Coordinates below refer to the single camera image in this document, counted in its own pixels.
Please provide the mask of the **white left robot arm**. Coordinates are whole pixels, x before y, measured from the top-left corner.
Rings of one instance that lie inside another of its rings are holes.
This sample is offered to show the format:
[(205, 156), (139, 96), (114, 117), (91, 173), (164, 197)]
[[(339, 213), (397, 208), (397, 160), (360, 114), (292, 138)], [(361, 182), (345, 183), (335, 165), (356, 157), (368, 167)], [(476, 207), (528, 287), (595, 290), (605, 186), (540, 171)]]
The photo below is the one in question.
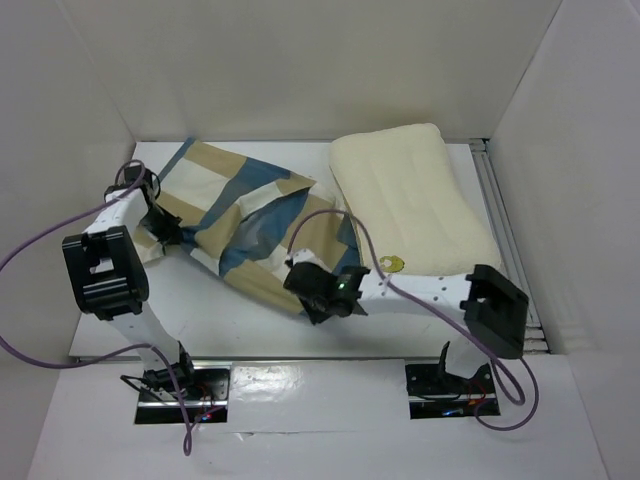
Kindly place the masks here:
[(148, 303), (150, 285), (133, 241), (139, 226), (160, 247), (182, 239), (181, 219), (159, 206), (159, 194), (155, 173), (140, 161), (126, 163), (104, 192), (105, 208), (82, 233), (63, 239), (62, 253), (79, 309), (135, 347), (144, 385), (184, 399), (196, 390), (198, 376), (190, 355)]

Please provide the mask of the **cream pillow with duck patch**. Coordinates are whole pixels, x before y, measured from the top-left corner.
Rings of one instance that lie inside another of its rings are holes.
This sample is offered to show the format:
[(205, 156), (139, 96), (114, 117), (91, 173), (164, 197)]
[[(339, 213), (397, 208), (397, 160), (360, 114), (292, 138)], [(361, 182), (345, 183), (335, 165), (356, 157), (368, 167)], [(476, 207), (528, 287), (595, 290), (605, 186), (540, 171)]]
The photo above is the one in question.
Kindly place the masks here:
[(464, 197), (436, 125), (343, 136), (330, 144), (329, 167), (362, 222), (357, 241), (367, 267), (432, 276), (500, 268), (497, 243)]

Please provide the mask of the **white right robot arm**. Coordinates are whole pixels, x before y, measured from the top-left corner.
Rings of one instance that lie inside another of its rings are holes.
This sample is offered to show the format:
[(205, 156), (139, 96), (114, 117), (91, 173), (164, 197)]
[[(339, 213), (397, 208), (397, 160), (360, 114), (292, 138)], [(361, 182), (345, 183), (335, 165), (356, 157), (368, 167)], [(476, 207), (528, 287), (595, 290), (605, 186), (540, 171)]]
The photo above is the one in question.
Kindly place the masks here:
[(295, 295), (314, 324), (332, 317), (430, 314), (458, 337), (443, 348), (436, 379), (460, 391), (489, 361), (523, 356), (529, 298), (498, 270), (477, 265), (468, 274), (384, 274), (346, 266), (334, 274), (317, 263), (290, 260), (284, 288)]

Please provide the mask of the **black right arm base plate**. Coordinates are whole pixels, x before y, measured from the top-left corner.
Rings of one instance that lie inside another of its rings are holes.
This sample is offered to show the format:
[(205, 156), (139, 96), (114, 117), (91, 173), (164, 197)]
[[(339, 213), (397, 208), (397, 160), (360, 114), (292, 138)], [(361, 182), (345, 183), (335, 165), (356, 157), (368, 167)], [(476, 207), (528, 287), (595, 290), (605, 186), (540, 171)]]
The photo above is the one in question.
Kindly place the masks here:
[(488, 364), (470, 379), (451, 375), (434, 362), (405, 365), (412, 420), (499, 416), (496, 387)]

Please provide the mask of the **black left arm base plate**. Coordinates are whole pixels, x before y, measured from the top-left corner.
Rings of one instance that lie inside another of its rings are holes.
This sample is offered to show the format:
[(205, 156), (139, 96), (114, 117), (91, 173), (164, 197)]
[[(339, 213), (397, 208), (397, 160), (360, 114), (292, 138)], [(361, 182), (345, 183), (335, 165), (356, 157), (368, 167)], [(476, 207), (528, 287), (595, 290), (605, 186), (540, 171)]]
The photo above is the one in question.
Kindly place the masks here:
[[(171, 425), (183, 422), (174, 391), (152, 390), (141, 377), (121, 375), (120, 380), (137, 393), (136, 425)], [(222, 424), (228, 420), (231, 367), (197, 365), (194, 384), (182, 390), (190, 423)]]

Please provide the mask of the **blue beige plaid pillowcase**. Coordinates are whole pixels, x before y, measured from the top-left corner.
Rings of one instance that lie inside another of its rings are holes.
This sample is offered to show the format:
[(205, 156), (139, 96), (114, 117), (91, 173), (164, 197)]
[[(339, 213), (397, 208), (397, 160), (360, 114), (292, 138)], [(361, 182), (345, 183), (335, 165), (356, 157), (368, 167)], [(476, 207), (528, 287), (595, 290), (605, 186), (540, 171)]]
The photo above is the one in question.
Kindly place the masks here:
[(303, 313), (283, 286), (288, 246), (310, 249), (333, 274), (361, 262), (341, 195), (313, 178), (193, 138), (157, 175), (180, 248), (255, 300)]

